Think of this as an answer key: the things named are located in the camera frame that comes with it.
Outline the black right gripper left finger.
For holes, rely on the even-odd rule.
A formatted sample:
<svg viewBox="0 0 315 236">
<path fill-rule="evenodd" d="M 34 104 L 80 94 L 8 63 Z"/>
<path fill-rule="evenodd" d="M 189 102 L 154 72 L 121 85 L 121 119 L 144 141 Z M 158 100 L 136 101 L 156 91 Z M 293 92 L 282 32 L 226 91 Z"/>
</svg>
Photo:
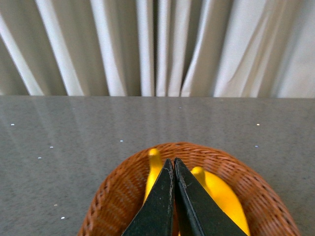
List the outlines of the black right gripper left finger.
<svg viewBox="0 0 315 236">
<path fill-rule="evenodd" d="M 174 168 L 171 160 L 166 159 L 146 201 L 122 235 L 171 236 L 173 232 L 174 189 Z"/>
</svg>

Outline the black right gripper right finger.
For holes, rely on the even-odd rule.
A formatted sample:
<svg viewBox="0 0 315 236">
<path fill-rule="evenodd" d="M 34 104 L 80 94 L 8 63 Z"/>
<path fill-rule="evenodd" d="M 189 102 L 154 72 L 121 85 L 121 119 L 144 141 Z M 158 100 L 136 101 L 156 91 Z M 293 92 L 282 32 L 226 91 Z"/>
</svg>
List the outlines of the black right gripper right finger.
<svg viewBox="0 0 315 236">
<path fill-rule="evenodd" d="M 182 236 L 245 236 L 180 158 L 174 161 L 175 202 Z"/>
</svg>

